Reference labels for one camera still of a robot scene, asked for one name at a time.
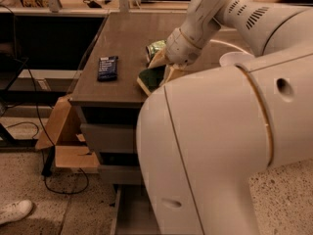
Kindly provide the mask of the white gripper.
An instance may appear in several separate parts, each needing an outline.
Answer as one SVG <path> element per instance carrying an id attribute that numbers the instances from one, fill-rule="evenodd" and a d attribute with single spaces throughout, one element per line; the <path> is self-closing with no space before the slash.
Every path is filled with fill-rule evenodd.
<path id="1" fill-rule="evenodd" d="M 193 64 L 200 55 L 201 49 L 191 44 L 179 28 L 175 28 L 168 36 L 165 48 L 156 52 L 148 68 L 154 69 L 167 65 L 160 83 L 162 86 L 173 79 L 186 75 L 188 71 L 184 65 Z"/>

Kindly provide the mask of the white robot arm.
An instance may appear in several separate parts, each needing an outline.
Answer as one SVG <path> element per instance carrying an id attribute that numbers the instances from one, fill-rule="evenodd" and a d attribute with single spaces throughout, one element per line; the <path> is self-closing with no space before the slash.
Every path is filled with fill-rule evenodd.
<path id="1" fill-rule="evenodd" d="M 163 235 L 259 235 L 248 181 L 312 155 L 308 6 L 192 0 L 154 57 L 183 70 L 144 103 L 137 150 Z"/>

